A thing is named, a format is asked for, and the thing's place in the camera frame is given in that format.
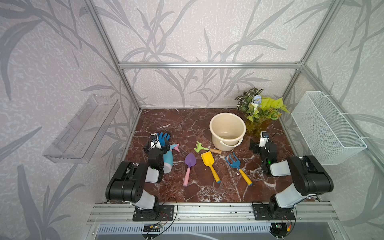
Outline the teal spray bottle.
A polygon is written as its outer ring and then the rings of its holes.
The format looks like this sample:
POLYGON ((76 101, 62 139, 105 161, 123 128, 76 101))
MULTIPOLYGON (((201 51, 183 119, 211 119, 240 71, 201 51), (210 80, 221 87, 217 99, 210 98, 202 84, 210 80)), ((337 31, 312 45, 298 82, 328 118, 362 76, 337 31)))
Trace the teal spray bottle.
POLYGON ((164 173, 165 174, 168 174, 168 173, 170 173, 172 171, 173 162, 174 162, 174 157, 173 157, 172 150, 176 150, 177 152, 180 152, 179 144, 170 145, 170 150, 167 151, 167 153, 163 155, 163 158, 164 158, 164 173))

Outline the blue fork yellow handle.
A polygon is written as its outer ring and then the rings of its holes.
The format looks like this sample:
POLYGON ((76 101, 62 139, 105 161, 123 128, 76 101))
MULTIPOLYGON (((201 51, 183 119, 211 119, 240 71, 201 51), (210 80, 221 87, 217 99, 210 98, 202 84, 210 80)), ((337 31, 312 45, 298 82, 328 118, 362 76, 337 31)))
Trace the blue fork yellow handle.
POLYGON ((241 176, 243 177, 243 179, 247 182, 247 184, 249 186, 253 185, 253 182, 251 181, 251 179, 244 173, 244 171, 240 168, 241 166, 241 161, 236 157, 235 153, 232 153, 232 154, 229 154, 226 158, 225 158, 227 164, 233 168, 233 169, 236 169, 238 170, 238 172, 241 174, 241 176))

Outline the purple trowel pink handle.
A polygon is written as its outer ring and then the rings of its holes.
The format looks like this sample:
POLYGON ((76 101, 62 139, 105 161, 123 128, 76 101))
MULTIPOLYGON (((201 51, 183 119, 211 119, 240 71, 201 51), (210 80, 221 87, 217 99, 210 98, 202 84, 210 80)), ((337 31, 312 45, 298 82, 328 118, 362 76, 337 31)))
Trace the purple trowel pink handle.
POLYGON ((189 183, 190 171, 193 166, 196 165, 196 157, 193 153, 189 153, 185 158, 185 164, 187 165, 187 172, 184 178, 183 186, 187 187, 189 183))

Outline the green hand rake wooden handle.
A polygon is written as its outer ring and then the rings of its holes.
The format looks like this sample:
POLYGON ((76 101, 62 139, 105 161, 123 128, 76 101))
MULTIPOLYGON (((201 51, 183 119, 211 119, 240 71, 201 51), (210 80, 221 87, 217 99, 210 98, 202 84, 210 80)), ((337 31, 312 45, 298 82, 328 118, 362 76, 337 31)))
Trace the green hand rake wooden handle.
POLYGON ((212 152, 212 153, 215 153, 215 154, 219 154, 219 155, 222 153, 221 150, 203 147, 202 144, 199 141, 197 141, 197 144, 196 144, 196 147, 194 148, 194 150, 195 150, 196 153, 199 153, 202 150, 209 151, 209 152, 212 152))

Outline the cream plastic bucket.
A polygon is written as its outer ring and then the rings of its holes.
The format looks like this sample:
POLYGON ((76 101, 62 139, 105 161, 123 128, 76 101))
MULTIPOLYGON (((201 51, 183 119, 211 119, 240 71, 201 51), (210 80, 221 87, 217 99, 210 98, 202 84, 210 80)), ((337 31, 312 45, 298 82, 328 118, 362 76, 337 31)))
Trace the cream plastic bucket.
POLYGON ((238 147, 246 134, 245 122, 232 113, 215 115, 209 127, 214 146, 223 152, 229 152, 238 147))

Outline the yellow shovel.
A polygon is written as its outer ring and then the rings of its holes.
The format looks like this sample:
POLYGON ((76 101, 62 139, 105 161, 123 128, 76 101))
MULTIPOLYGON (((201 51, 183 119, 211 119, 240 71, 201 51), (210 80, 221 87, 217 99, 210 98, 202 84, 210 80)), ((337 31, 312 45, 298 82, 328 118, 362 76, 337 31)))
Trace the yellow shovel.
POLYGON ((207 166, 211 169, 216 183, 219 184, 221 182, 221 179, 219 178, 217 172, 215 171, 215 169, 213 167, 213 164, 215 161, 214 161, 214 157, 213 157, 212 153, 211 152, 203 153, 203 154, 201 154, 201 157, 202 157, 202 160, 203 160, 203 163, 205 164, 205 166, 207 166))

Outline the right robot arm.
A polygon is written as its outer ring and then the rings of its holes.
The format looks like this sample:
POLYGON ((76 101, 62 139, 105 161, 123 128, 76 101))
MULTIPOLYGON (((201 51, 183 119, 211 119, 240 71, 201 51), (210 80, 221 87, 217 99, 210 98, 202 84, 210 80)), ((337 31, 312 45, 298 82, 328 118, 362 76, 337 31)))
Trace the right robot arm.
POLYGON ((250 150, 260 155, 262 170, 267 176, 292 177, 292 184, 282 192, 271 196, 270 212, 291 210, 305 199, 332 192, 334 189, 332 178, 315 156, 290 156, 278 162, 276 144, 256 143, 253 140, 250 140, 250 150))

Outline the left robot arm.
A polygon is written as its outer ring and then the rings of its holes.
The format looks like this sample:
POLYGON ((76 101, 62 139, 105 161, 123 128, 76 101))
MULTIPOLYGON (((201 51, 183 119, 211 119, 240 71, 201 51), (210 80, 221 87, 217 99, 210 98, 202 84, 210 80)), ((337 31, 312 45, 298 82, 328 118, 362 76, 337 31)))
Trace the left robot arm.
POLYGON ((140 211, 160 211, 159 200, 145 190, 145 183, 160 183, 164 176, 164 154, 170 150, 168 140, 151 140, 144 147, 147 163, 121 162, 107 185, 109 201, 129 203, 140 211))

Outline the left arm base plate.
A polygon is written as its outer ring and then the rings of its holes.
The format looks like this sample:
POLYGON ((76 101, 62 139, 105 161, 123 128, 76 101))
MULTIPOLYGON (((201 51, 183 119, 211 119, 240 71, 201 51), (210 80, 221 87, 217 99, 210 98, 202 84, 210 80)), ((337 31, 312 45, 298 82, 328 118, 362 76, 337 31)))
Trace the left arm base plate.
POLYGON ((159 205, 152 210, 141 210, 135 208, 133 221, 134 222, 167 222, 174 219, 175 205, 159 205))

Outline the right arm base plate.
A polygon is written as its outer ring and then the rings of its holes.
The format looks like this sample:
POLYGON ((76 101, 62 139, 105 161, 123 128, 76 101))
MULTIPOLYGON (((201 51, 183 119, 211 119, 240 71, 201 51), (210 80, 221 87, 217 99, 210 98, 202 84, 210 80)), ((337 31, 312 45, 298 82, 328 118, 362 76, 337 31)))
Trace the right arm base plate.
POLYGON ((256 221, 281 221, 296 219, 293 208, 283 209, 275 205, 252 202, 256 221))

